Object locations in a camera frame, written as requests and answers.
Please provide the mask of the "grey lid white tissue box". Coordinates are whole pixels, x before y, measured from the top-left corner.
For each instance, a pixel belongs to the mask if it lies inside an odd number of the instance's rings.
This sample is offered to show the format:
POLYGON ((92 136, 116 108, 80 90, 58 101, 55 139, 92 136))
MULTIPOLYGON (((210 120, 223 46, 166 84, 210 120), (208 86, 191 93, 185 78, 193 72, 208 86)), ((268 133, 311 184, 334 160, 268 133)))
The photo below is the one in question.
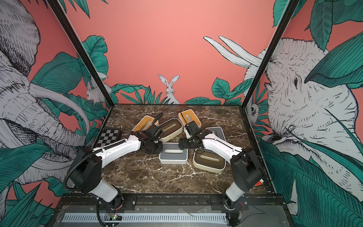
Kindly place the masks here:
POLYGON ((163 143, 163 150, 159 154, 159 161, 161 164, 187 164, 189 150, 180 149, 179 144, 175 142, 163 143))

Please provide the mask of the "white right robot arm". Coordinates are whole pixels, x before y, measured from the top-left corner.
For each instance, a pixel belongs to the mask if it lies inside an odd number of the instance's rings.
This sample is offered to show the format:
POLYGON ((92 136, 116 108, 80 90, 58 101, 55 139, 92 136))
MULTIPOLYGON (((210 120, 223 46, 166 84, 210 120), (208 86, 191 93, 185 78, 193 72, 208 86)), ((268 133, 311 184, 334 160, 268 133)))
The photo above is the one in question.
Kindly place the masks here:
POLYGON ((180 149, 202 148, 211 150, 230 164, 233 182, 225 192, 229 202, 239 200, 263 179, 264 173, 260 157, 250 147, 243 149, 234 146, 207 131, 194 137, 180 138, 178 146, 180 149))

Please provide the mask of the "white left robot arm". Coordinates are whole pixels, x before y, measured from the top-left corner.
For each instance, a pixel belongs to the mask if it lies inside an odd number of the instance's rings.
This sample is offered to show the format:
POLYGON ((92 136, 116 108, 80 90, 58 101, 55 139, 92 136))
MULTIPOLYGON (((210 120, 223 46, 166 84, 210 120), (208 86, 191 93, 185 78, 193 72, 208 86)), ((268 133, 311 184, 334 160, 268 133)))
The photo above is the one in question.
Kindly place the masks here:
POLYGON ((73 161, 65 179, 63 187, 71 180, 76 191, 91 194, 107 203, 118 207, 123 203, 122 193, 112 184, 102 179, 102 169, 113 161, 129 154, 144 149, 148 154, 159 154, 163 143, 159 141, 164 134, 156 125, 151 125, 143 131, 132 131, 128 137, 110 145, 97 149, 84 148, 73 161))

